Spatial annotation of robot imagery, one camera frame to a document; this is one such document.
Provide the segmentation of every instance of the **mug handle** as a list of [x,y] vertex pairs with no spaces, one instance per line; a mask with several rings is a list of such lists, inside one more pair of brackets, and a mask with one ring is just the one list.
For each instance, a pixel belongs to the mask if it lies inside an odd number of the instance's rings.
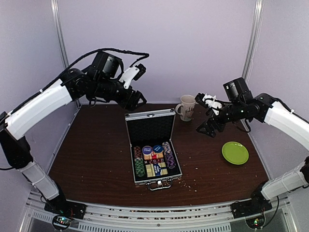
[[179,109],[181,106],[183,106],[181,103],[178,104],[178,105],[176,106],[176,108],[175,108],[175,111],[176,111],[176,113],[178,113],[179,115],[183,116],[183,113],[179,113],[179,112],[178,112],[178,109]]

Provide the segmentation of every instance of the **brown tabletop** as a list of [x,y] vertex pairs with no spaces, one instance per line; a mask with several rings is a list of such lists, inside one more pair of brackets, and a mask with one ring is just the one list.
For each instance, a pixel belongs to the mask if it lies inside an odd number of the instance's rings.
[[[147,104],[137,112],[173,108]],[[226,125],[215,138],[197,133],[205,119],[197,105],[191,122],[176,116],[172,141],[183,176],[169,189],[149,191],[135,186],[125,110],[118,105],[83,106],[69,130],[50,176],[68,199],[121,206],[184,206],[249,198],[262,181],[268,180],[249,136]],[[228,163],[221,154],[224,143],[237,141],[249,151],[243,165]]]

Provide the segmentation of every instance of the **open case lid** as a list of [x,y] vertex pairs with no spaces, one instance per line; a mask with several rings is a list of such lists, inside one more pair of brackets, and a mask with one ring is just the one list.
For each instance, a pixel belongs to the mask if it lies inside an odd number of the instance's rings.
[[172,137],[175,110],[155,110],[126,114],[130,144],[169,141]]

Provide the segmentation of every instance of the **white mug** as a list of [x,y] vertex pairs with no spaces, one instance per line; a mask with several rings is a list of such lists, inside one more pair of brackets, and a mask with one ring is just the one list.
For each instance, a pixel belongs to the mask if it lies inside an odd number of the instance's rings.
[[182,95],[180,98],[182,103],[175,108],[176,113],[180,115],[182,121],[188,122],[192,119],[193,109],[197,103],[192,95]]

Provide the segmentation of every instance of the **case handle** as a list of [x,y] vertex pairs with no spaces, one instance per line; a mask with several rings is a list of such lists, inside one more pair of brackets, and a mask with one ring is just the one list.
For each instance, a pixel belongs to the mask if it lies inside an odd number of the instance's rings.
[[151,188],[151,187],[150,187],[150,184],[151,184],[151,183],[147,183],[148,189],[149,189],[150,191],[156,191],[156,190],[160,190],[160,189],[169,189],[169,188],[172,187],[172,185],[173,185],[173,180],[170,179],[170,180],[169,180],[169,185],[167,185],[167,186],[163,186],[162,181],[159,180],[159,181],[157,182],[157,185],[158,185],[157,188]]

